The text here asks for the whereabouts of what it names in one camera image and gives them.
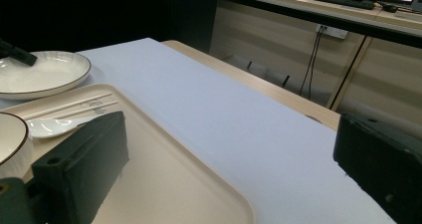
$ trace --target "beige tray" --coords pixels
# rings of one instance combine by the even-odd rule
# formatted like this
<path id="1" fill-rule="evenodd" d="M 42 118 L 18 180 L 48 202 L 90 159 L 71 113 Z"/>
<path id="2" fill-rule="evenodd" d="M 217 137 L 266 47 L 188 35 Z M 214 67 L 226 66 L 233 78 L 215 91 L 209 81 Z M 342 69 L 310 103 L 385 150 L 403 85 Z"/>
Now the beige tray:
<path id="1" fill-rule="evenodd" d="M 82 102 L 101 95 L 105 96 Z M 117 104 L 96 107 L 114 101 Z M 130 161 L 109 192 L 94 223 L 255 223 L 254 211 L 247 199 L 114 87 L 91 85 L 3 112 L 25 118 L 71 103 L 80 104 L 41 117 L 60 116 L 92 106 L 96 107 L 94 111 L 72 117 L 115 111 L 123 111 L 125 115 Z M 34 139 L 33 160 L 69 135 L 71 133 Z M 31 176 L 29 170 L 25 179 Z"/>

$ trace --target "power outlet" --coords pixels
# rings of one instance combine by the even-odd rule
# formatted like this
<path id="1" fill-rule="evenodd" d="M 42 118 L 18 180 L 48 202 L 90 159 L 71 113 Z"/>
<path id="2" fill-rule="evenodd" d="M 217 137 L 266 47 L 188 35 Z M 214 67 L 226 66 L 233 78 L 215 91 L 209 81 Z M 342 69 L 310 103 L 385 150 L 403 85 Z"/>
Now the power outlet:
<path id="1" fill-rule="evenodd" d="M 320 29 L 321 26 L 324 26 L 324 25 L 321 25 L 321 24 L 316 25 L 316 32 L 319 32 L 319 29 Z M 329 35 L 329 36 L 332 36 L 332 37 L 339 38 L 339 39 L 345 39 L 348 32 L 341 30 L 341 29 L 338 29 L 338 28 L 325 26 L 325 29 L 323 30 L 322 33 Z"/>

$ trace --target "dark background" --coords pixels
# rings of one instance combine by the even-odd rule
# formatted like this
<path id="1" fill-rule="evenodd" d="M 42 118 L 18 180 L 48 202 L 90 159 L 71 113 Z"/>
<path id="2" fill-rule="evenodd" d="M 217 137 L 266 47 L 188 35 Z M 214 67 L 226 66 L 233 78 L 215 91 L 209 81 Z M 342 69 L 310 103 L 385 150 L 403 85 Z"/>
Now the dark background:
<path id="1" fill-rule="evenodd" d="M 35 51 L 77 52 L 142 38 L 208 53 L 217 0 L 0 0 L 0 38 Z"/>

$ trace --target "computer mouse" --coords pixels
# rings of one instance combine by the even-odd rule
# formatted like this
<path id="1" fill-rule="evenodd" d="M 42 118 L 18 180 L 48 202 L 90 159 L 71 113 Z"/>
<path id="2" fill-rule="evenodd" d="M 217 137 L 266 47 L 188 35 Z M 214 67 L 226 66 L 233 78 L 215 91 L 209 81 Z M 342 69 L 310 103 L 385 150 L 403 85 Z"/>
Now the computer mouse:
<path id="1" fill-rule="evenodd" d="M 382 10 L 386 11 L 386 12 L 390 12 L 390 13 L 395 13 L 397 12 L 398 7 L 391 5 L 391 4 L 385 4 L 384 6 L 382 6 Z"/>

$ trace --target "chopsticks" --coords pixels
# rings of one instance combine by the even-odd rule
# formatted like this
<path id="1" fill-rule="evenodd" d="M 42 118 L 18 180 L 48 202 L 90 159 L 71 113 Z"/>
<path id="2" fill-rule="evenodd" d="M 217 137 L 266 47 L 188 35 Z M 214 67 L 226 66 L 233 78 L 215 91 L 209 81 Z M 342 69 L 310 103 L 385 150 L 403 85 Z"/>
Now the chopsticks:
<path id="1" fill-rule="evenodd" d="M 88 99 L 83 99 L 83 100 L 73 102 L 73 103 L 69 103 L 69 104 L 66 104 L 66 105 L 62 105 L 62 106 L 59 106 L 59 107 L 56 107 L 56 108 L 51 108 L 51 109 L 48 109 L 48 110 L 45 110 L 45 111 L 42 111 L 42 112 L 35 112 L 35 113 L 29 114 L 29 115 L 26 115 L 26 116 L 22 116 L 22 119 L 23 120 L 33 119 L 35 117 L 46 115 L 46 114 L 49 114 L 49 113 L 52 113 L 52 112 L 59 112 L 59 111 L 62 111 L 64 109 L 67 109 L 67 108 L 75 107 L 77 105 L 87 103 L 87 102 L 91 102 L 91 101 L 95 101 L 95 100 L 98 100 L 100 98 L 104 98 L 104 97 L 108 97 L 108 96 L 111 96 L 111 93 L 106 93 L 106 94 L 91 97 L 91 98 L 88 98 Z M 81 110 L 74 111 L 74 112 L 67 112 L 67 113 L 58 114 L 58 115 L 50 117 L 50 118 L 67 117 L 67 116 L 79 114 L 79 113 L 82 113 L 82 112 L 89 112 L 89 111 L 97 110 L 97 109 L 100 109 L 100 108 L 108 107 L 108 106 L 111 106 L 111 105 L 114 105 L 114 104 L 117 104 L 117 101 L 105 103 L 105 104 L 102 104 L 102 105 L 92 106 L 92 107 L 81 109 Z"/>

